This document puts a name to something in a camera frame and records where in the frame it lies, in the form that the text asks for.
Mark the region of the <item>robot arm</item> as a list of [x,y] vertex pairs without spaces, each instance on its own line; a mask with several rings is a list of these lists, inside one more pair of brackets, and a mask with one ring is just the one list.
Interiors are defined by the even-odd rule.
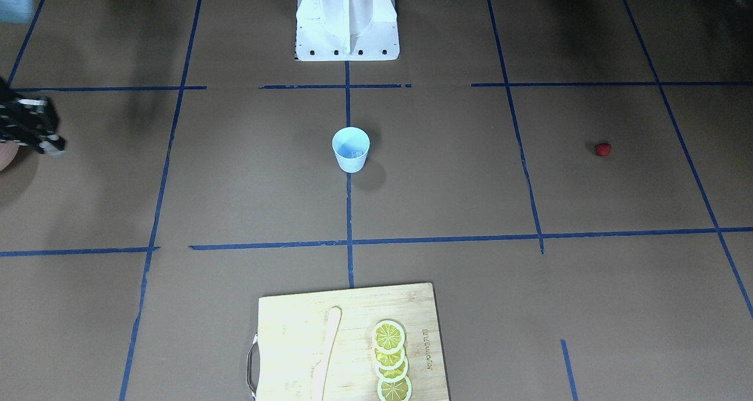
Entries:
[[34,0],[1,0],[1,22],[29,23],[35,12]]

